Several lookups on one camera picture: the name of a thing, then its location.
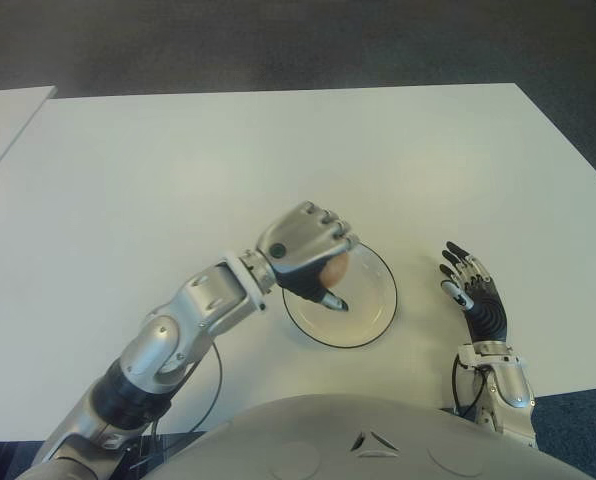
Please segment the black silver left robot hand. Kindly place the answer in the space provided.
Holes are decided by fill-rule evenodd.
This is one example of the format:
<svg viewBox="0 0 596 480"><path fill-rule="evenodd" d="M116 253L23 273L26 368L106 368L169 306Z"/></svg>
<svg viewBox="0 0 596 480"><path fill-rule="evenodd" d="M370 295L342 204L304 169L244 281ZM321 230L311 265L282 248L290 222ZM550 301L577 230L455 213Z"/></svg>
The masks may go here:
<svg viewBox="0 0 596 480"><path fill-rule="evenodd" d="M347 302L331 291L321 274L332 260L358 244L348 222L305 201L264 230L256 250L269 264L278 286L330 310L346 312Z"/></svg>

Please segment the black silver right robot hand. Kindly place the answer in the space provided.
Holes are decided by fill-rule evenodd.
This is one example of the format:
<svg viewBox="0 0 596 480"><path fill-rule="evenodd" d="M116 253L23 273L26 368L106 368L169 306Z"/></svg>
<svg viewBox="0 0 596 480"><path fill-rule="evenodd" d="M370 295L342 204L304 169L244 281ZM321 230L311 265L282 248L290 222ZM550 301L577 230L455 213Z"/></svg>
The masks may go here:
<svg viewBox="0 0 596 480"><path fill-rule="evenodd" d="M492 275L471 253L447 242L441 289L459 306L473 343L507 340L507 315Z"/></svg>

